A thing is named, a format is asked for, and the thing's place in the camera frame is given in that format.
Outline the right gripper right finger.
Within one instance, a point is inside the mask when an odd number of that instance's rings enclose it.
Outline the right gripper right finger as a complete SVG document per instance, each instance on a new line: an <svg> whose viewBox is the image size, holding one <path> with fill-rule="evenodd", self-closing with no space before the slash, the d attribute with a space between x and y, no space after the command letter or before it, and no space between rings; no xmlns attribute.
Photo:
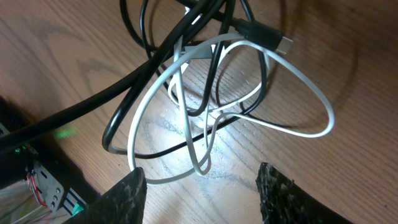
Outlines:
<svg viewBox="0 0 398 224"><path fill-rule="evenodd" d="M260 165L256 185L260 196L263 223L350 222L314 199L270 163L263 162Z"/></svg>

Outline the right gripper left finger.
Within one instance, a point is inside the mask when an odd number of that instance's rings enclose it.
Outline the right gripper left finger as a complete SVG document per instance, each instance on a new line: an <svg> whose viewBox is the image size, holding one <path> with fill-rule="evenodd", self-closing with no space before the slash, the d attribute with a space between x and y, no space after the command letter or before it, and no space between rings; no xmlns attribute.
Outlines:
<svg viewBox="0 0 398 224"><path fill-rule="evenodd" d="M142 224L147 195L143 168L137 167L87 209L66 223L133 223Z"/></svg>

